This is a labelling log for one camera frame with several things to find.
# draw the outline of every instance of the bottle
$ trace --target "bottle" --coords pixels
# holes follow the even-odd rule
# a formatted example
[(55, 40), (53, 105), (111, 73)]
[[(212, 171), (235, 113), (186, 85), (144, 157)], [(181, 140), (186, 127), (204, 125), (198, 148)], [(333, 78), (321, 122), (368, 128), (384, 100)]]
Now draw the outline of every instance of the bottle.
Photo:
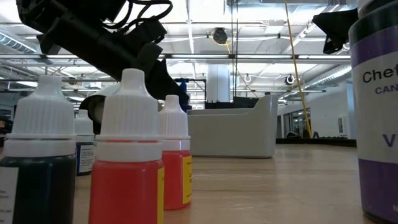
[(362, 209), (398, 223), (398, 1), (358, 1), (349, 30)]
[(76, 134), (76, 175), (91, 174), (94, 163), (93, 121), (89, 119), (87, 110), (79, 110), (75, 118)]
[(178, 96), (168, 95), (159, 112), (162, 160), (165, 166), (164, 208), (180, 209), (191, 203), (192, 155), (188, 135), (188, 116)]
[(18, 101), (0, 161), (0, 223), (72, 224), (73, 119), (60, 77), (40, 76), (37, 89)]
[(96, 139), (89, 224), (163, 224), (159, 115), (143, 71), (123, 70), (119, 89), (105, 99)]

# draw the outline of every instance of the purple label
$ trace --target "purple label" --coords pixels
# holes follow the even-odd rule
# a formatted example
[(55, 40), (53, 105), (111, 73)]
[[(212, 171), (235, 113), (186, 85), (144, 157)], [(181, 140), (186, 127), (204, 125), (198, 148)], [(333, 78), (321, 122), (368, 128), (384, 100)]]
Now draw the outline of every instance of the purple label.
[(389, 27), (360, 40), (351, 47), (351, 67), (398, 51), (398, 26)]
[(398, 223), (398, 164), (359, 159), (362, 209)]

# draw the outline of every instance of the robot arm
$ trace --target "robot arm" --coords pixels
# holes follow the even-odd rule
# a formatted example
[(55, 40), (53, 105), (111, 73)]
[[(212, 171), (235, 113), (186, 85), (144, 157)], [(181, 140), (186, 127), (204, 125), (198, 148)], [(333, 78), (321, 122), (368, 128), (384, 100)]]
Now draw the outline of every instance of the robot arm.
[[(126, 0), (17, 0), (17, 6), (22, 23), (43, 33), (37, 38), (44, 54), (58, 54), (63, 47), (115, 80), (121, 79), (125, 68), (141, 69), (154, 98), (164, 100), (173, 94), (181, 103), (187, 102), (188, 95), (169, 76), (165, 60), (157, 59), (162, 52), (157, 43), (167, 33), (159, 19), (172, 10), (172, 3), (128, 1), (125, 18), (115, 25), (103, 21), (114, 21)], [(133, 4), (145, 7), (127, 24)], [(153, 4), (168, 4), (169, 8), (158, 16), (141, 18)]]

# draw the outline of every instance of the red liquid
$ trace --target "red liquid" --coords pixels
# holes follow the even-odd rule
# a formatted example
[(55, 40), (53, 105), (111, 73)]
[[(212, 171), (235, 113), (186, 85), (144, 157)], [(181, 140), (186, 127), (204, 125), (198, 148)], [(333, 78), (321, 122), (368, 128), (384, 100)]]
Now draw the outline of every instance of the red liquid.
[[(95, 161), (89, 224), (162, 224), (163, 173), (158, 174), (163, 167), (161, 160)], [(162, 187), (159, 198), (158, 186)]]
[(191, 204), (190, 195), (189, 202), (183, 203), (183, 157), (189, 156), (190, 151), (163, 151), (165, 210), (180, 209)]

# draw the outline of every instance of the ceiling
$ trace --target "ceiling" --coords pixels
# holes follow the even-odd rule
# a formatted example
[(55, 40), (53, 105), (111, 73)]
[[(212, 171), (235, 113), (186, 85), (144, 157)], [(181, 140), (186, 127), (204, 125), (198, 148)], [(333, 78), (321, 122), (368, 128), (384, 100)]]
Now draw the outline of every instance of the ceiling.
[[(234, 11), (234, 24), (231, 25), (231, 8), (225, 5), (223, 0), (172, 0), (174, 8), (172, 12), (163, 18), (161, 22), (168, 34), (159, 44), (163, 48), (163, 54), (249, 54), (249, 55), (291, 55), (289, 42), (289, 29), (285, 14), (283, 0), (268, 0), (260, 3), (261, 0), (240, 0), (238, 13)], [(314, 24), (312, 17), (321, 12), (344, 11), (355, 7), (355, 0), (289, 0), (289, 19), (291, 22), (294, 50), (297, 55), (320, 55), (323, 51), (325, 34)], [(13, 39), (26, 44), (39, 52), (39, 43), (35, 39), (36, 30), (31, 29), (19, 20), (15, 0), (2, 0), (0, 2), (0, 34), (6, 34)], [(159, 14), (165, 6), (152, 6), (144, 14), (144, 17)], [(134, 6), (130, 20), (135, 18), (141, 6)], [(127, 11), (125, 5), (116, 21), (124, 17)], [(228, 42), (232, 44), (218, 45), (211, 38), (211, 33), (216, 27), (224, 27), (228, 35)], [(0, 44), (0, 54), (21, 54), (10, 47)], [(70, 54), (62, 49), (60, 54)], [(338, 52), (339, 55), (349, 55), (349, 50)], [(42, 75), (46, 72), (54, 75), (61, 75), (65, 78), (77, 77), (85, 79), (106, 80), (110, 77), (98, 71), (95, 67), (89, 66), (78, 58), (54, 59), (51, 67), (37, 63), (35, 60), (21, 58), (0, 59), (18, 67), (31, 71), (34, 75)], [(227, 63), (232, 71), (232, 62), (224, 60), (195, 60), (194, 58), (167, 59), (168, 71), (173, 78), (205, 78), (207, 65), (209, 63)], [(310, 82), (325, 72), (341, 65), (339, 60), (313, 60), (297, 64), (297, 71), (300, 80)], [(291, 89), (286, 86), (284, 79), (289, 74), (294, 74), (293, 61), (279, 60), (238, 60), (238, 71), (242, 77), (250, 77), (247, 87), (240, 78), (239, 89)], [(3, 79), (15, 78), (0, 71)], [(21, 76), (21, 78), (32, 78), (34, 76)], [(8, 88), (7, 83), (0, 88)], [(100, 88), (112, 84), (111, 82), (95, 84)], [(29, 88), (30, 86), (20, 83), (13, 83), (13, 88)], [(90, 84), (71, 83), (65, 88), (90, 88)], [(189, 83), (188, 88), (198, 89), (197, 84)], [(194, 91), (192, 98), (203, 98), (203, 93)]]

